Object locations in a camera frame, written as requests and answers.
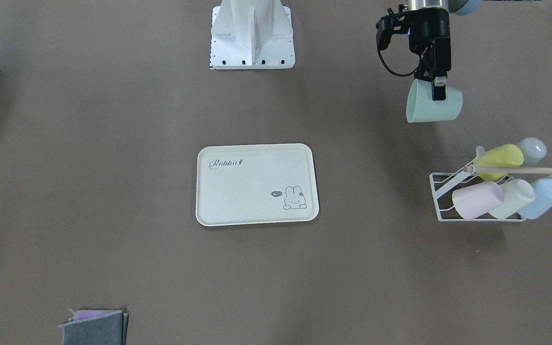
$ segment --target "light blue cup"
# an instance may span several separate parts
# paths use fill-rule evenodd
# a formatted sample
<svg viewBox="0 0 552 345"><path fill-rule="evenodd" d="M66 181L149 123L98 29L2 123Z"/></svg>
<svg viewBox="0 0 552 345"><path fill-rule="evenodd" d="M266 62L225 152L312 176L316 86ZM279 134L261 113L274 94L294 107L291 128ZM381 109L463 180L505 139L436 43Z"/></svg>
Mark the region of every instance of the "light blue cup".
<svg viewBox="0 0 552 345"><path fill-rule="evenodd" d="M530 184L536 198L517 213L528 219L536 219L552 207L552 179L539 179Z"/></svg>

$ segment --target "mint green cup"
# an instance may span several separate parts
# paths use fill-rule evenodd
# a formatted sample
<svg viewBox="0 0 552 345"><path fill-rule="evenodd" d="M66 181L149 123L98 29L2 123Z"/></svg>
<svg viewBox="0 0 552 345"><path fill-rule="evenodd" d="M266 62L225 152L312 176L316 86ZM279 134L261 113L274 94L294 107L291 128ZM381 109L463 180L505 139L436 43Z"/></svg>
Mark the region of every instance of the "mint green cup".
<svg viewBox="0 0 552 345"><path fill-rule="evenodd" d="M433 101L431 83L415 79L408 92L406 119L408 122L450 121L460 115L463 105L461 91L447 87L447 98L444 101Z"/></svg>

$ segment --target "rabbit illustration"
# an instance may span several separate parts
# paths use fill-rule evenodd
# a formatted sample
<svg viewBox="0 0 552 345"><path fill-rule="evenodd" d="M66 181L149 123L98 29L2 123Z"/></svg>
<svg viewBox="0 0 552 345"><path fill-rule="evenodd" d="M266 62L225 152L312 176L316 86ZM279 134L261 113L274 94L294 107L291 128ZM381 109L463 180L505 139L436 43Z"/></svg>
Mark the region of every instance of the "rabbit illustration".
<svg viewBox="0 0 552 345"><path fill-rule="evenodd" d="M305 209L308 206L306 205L306 198L302 193L302 187L296 185L288 186L285 190L285 205L283 209Z"/></svg>

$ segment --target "cup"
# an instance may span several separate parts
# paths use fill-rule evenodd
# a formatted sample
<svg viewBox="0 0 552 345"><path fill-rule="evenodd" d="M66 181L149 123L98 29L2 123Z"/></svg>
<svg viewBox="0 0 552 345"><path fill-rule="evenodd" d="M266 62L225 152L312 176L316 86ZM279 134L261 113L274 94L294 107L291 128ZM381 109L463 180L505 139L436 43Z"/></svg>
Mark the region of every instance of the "cup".
<svg viewBox="0 0 552 345"><path fill-rule="evenodd" d="M453 192L453 205L465 220L472 220L504 203L504 191L497 183L485 181Z"/></svg>
<svg viewBox="0 0 552 345"><path fill-rule="evenodd" d="M434 101L431 96L431 83L415 79L408 92L406 119L408 122L436 122L454 120L460 115L463 105L460 90L447 87L447 98Z"/></svg>
<svg viewBox="0 0 552 345"><path fill-rule="evenodd" d="M500 185L504 191L504 203L501 206L489 211L491 216L497 219L506 219L518 210L534 201L536 194L534 187L527 181L515 179Z"/></svg>
<svg viewBox="0 0 552 345"><path fill-rule="evenodd" d="M552 207L552 179L539 179L531 183L536 198L518 213L529 219L536 219Z"/></svg>
<svg viewBox="0 0 552 345"><path fill-rule="evenodd" d="M476 166L504 166L507 168L518 168L523 164L523 152L513 144L506 144L495 149L491 149L484 153L485 158L474 160ZM501 172L482 172L478 176L485 181L497 181L504 177L505 173Z"/></svg>
<svg viewBox="0 0 552 345"><path fill-rule="evenodd" d="M546 146L536 138L525 138L515 144L523 152L523 164L521 166L536 166L546 156Z"/></svg>

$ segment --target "white cup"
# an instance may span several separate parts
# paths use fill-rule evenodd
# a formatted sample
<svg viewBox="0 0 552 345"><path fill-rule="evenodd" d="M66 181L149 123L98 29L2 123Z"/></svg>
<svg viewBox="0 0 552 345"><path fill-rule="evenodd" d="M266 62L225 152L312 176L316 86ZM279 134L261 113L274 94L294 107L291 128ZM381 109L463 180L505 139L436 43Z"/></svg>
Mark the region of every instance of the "white cup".
<svg viewBox="0 0 552 345"><path fill-rule="evenodd" d="M408 122L435 122L454 120L460 115L464 99L460 90L447 87L447 98L434 101L431 83L415 79L408 92L406 119Z"/></svg>
<svg viewBox="0 0 552 345"><path fill-rule="evenodd" d="M534 201L536 193L527 181L515 179L500 185L504 191L504 203L489 214L497 219L506 219Z"/></svg>
<svg viewBox="0 0 552 345"><path fill-rule="evenodd" d="M465 220L478 218L503 203L504 191L493 181L485 181L453 192L453 205Z"/></svg>

